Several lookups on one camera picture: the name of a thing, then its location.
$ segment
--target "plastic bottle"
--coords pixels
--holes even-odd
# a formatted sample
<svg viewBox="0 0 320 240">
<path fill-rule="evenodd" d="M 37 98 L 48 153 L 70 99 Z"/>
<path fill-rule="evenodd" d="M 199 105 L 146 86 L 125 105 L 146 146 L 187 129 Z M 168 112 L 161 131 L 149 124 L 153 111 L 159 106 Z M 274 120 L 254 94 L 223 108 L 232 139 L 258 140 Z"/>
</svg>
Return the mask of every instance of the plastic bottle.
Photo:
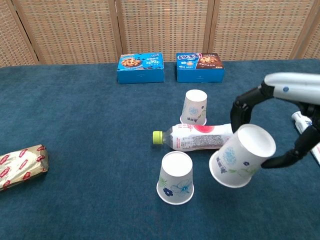
<svg viewBox="0 0 320 240">
<path fill-rule="evenodd" d="M 219 149 L 233 135 L 231 124 L 203 126 L 177 124 L 168 131 L 154 131 L 153 144 L 167 144 L 170 148 L 188 152 L 203 149 Z"/>
</svg>

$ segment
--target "paper cup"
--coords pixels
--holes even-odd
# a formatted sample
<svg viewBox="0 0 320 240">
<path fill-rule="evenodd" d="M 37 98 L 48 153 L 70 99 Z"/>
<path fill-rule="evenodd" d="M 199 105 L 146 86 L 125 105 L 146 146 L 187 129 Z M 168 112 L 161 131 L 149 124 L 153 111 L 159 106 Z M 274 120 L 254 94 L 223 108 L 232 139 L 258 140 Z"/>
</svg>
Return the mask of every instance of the paper cup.
<svg viewBox="0 0 320 240">
<path fill-rule="evenodd" d="M 266 130 L 254 124 L 244 124 L 211 156 L 210 172 L 220 184 L 241 188 L 275 152 L 276 143 Z"/>
<path fill-rule="evenodd" d="M 172 151 L 166 154 L 161 163 L 156 191 L 167 204 L 181 205 L 194 195 L 193 164 L 184 152 Z"/>
<path fill-rule="evenodd" d="M 182 124 L 205 125 L 207 110 L 207 94 L 192 89 L 186 92 L 180 122 Z"/>
</svg>

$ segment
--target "blue box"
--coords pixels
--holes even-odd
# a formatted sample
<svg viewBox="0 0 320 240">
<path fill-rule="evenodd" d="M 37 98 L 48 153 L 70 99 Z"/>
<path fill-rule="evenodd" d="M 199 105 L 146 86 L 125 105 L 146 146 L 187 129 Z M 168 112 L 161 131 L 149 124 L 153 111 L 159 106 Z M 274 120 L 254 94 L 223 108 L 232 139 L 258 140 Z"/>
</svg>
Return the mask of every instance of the blue box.
<svg viewBox="0 0 320 240">
<path fill-rule="evenodd" d="M 159 83 L 165 81 L 161 52 L 121 55 L 117 79 L 119 84 Z"/>
<path fill-rule="evenodd" d="M 178 83 L 221 83 L 225 68 L 217 53 L 176 54 Z"/>
</svg>

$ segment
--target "foil wrapper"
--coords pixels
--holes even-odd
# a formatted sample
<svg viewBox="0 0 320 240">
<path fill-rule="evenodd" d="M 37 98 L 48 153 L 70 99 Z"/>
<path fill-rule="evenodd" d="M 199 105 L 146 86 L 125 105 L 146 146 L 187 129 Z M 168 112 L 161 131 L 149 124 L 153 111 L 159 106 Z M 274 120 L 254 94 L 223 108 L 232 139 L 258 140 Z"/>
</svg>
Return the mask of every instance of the foil wrapper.
<svg viewBox="0 0 320 240">
<path fill-rule="evenodd" d="M 42 144 L 0 156 L 0 191 L 47 172 L 48 153 Z"/>
</svg>

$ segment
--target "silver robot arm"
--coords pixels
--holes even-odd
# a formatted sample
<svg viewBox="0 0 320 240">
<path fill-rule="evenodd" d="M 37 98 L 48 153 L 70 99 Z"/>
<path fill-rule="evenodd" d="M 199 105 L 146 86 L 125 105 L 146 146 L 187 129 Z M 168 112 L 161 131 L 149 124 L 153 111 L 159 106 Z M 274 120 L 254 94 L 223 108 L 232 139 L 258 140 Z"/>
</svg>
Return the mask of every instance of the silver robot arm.
<svg viewBox="0 0 320 240">
<path fill-rule="evenodd" d="M 260 86 L 234 101 L 230 113 L 233 132 L 250 122 L 255 105 L 271 98 L 296 104 L 301 114 L 312 120 L 312 125 L 299 136 L 293 149 L 265 161 L 262 167 L 266 169 L 293 165 L 320 142 L 320 74 L 278 72 L 265 76 Z"/>
</svg>

